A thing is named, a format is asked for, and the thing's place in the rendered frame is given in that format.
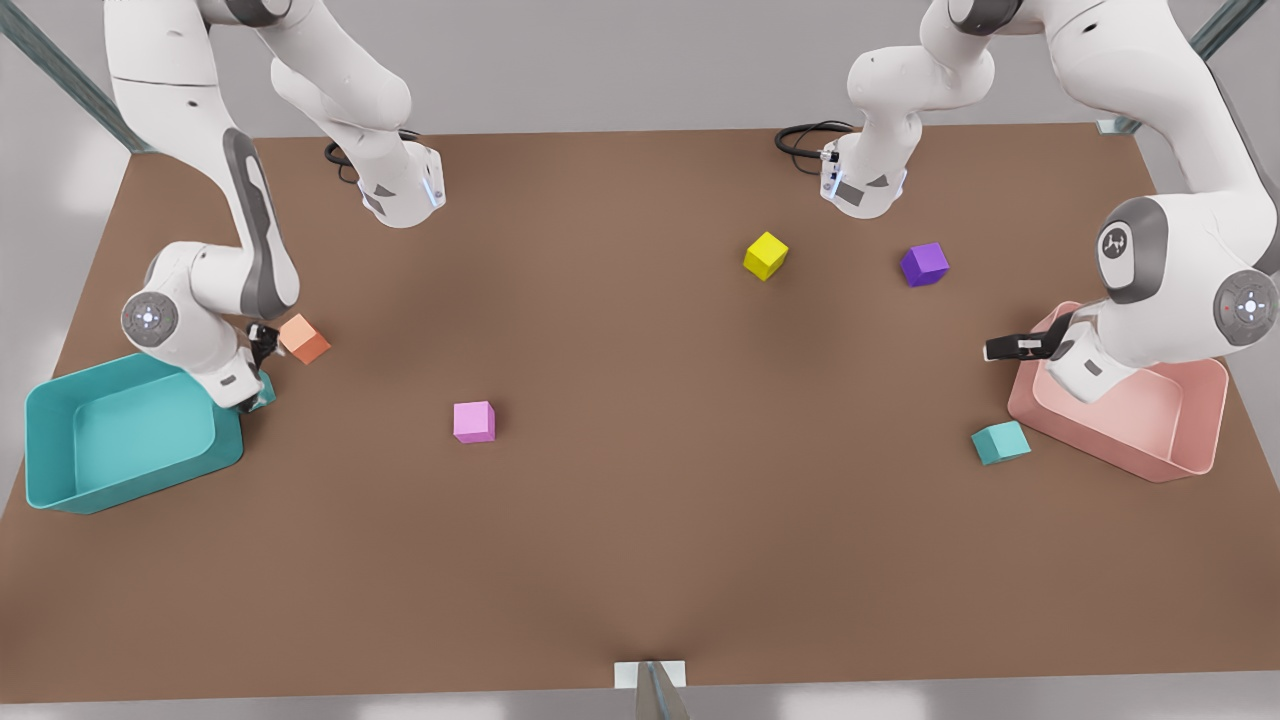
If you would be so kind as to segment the teal plastic bin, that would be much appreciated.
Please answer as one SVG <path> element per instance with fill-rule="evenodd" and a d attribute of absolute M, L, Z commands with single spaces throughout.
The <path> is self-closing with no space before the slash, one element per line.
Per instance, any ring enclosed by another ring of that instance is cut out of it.
<path fill-rule="evenodd" d="M 92 514 L 238 462 L 241 416 L 145 354 L 36 386 L 26 398 L 31 507 Z"/>

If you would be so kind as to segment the pink cube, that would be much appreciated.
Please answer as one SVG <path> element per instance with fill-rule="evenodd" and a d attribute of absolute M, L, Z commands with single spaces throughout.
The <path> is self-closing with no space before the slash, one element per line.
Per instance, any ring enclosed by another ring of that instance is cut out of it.
<path fill-rule="evenodd" d="M 452 433 L 461 443 L 493 442 L 497 438 L 497 414 L 488 401 L 454 404 Z"/>

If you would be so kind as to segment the yellow cube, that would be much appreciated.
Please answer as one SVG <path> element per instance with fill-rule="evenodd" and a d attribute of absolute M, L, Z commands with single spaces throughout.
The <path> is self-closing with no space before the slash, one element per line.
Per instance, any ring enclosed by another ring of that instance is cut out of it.
<path fill-rule="evenodd" d="M 742 266 L 765 282 L 782 266 L 787 255 L 788 246 L 767 231 L 748 246 Z"/>

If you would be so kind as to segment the pink plastic bin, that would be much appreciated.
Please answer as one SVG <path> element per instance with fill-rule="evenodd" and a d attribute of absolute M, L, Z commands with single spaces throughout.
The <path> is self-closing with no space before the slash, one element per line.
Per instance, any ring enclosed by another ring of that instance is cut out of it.
<path fill-rule="evenodd" d="M 1023 363 L 1007 410 L 1012 419 L 1148 482 L 1213 468 L 1230 386 L 1215 359 L 1140 369 L 1094 404 L 1062 389 L 1043 361 Z"/>

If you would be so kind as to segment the silver frame post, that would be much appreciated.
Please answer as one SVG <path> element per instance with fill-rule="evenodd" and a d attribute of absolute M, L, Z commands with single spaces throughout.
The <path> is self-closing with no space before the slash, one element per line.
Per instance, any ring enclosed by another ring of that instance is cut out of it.
<path fill-rule="evenodd" d="M 614 662 L 614 688 L 635 691 L 635 720 L 691 720 L 678 692 L 687 685 L 684 660 Z"/>
<path fill-rule="evenodd" d="M 1268 0 L 1222 0 L 1219 9 L 1190 36 L 1189 45 L 1208 61 Z M 1134 135 L 1142 123 L 1116 115 L 1096 123 L 1101 135 Z"/>
<path fill-rule="evenodd" d="M 0 35 L 125 149 L 133 154 L 154 150 L 124 122 L 116 104 L 13 0 L 0 0 Z"/>

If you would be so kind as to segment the purple cube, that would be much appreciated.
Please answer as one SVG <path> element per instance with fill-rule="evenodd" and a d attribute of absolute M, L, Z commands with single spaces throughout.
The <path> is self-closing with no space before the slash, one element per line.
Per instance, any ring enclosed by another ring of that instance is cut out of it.
<path fill-rule="evenodd" d="M 950 270 L 945 251 L 937 242 L 911 246 L 899 265 L 910 287 L 934 284 Z"/>

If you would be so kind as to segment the orange cube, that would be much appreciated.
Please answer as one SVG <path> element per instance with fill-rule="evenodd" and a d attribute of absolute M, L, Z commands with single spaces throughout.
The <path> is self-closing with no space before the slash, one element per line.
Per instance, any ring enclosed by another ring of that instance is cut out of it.
<path fill-rule="evenodd" d="M 280 325 L 279 342 L 291 356 L 303 365 L 314 363 L 332 347 L 329 341 L 301 313 L 294 314 Z"/>

